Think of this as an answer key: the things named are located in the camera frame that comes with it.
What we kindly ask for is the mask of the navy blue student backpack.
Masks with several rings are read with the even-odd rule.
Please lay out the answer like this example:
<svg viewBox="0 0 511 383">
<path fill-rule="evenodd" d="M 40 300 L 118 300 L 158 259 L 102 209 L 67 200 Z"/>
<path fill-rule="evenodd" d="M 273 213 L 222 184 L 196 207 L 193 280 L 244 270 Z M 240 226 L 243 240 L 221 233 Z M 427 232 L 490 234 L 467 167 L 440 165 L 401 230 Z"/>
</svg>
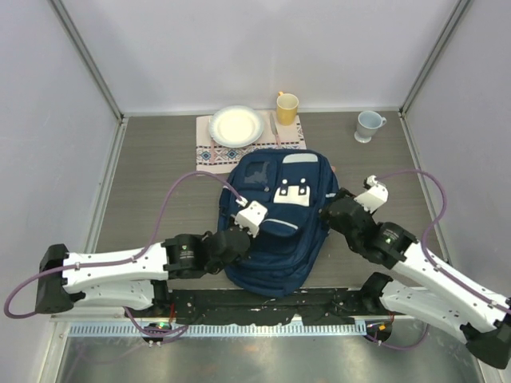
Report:
<svg viewBox="0 0 511 383">
<path fill-rule="evenodd" d="M 228 182 L 267 208 L 247 259 L 225 267 L 238 287 L 280 298 L 310 274 L 328 228 L 319 212 L 339 191 L 328 159 L 306 149 L 260 149 L 242 157 Z"/>
</svg>

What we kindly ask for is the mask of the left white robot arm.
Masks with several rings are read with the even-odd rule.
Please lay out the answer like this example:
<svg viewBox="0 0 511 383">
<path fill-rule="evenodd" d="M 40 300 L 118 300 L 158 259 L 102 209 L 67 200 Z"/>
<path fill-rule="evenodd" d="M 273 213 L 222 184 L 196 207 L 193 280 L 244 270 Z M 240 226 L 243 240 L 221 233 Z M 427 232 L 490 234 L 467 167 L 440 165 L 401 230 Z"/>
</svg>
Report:
<svg viewBox="0 0 511 383">
<path fill-rule="evenodd" d="M 252 240 L 248 230 L 230 227 L 107 253 L 80 254 L 54 244 L 40 262 L 34 310 L 60 314 L 75 306 L 125 306 L 162 318 L 170 307 L 169 280 L 217 274 L 247 258 Z"/>
</svg>

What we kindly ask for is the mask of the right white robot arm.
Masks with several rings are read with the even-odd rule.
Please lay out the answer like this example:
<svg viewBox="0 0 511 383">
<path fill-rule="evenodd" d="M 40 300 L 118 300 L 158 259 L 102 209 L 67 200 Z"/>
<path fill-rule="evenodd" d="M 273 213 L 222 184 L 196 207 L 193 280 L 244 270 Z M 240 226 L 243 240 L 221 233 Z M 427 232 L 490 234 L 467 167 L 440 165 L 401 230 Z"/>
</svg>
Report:
<svg viewBox="0 0 511 383">
<path fill-rule="evenodd" d="M 351 251 L 416 282 L 413 292 L 386 274 L 373 273 L 361 289 L 361 306 L 410 315 L 465 345 L 480 361 L 505 369 L 510 361 L 510 300 L 452 268 L 410 232 L 392 222 L 377 223 L 374 212 L 388 197 L 372 187 L 361 195 L 342 188 L 328 196 L 319 216 L 345 237 Z"/>
</svg>

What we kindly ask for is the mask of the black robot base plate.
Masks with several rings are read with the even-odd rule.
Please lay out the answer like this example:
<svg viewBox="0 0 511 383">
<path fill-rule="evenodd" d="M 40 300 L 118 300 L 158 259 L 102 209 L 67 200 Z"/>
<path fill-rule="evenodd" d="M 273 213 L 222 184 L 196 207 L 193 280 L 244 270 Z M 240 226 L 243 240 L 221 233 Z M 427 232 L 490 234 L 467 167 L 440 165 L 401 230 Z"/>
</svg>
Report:
<svg viewBox="0 0 511 383">
<path fill-rule="evenodd" d="M 313 288 L 283 298 L 245 290 L 174 290 L 163 302 L 131 310 L 135 318 L 174 318 L 181 325 L 286 325 L 294 316 L 306 326 L 351 324 L 356 317 L 387 318 L 390 312 L 359 290 Z"/>
</svg>

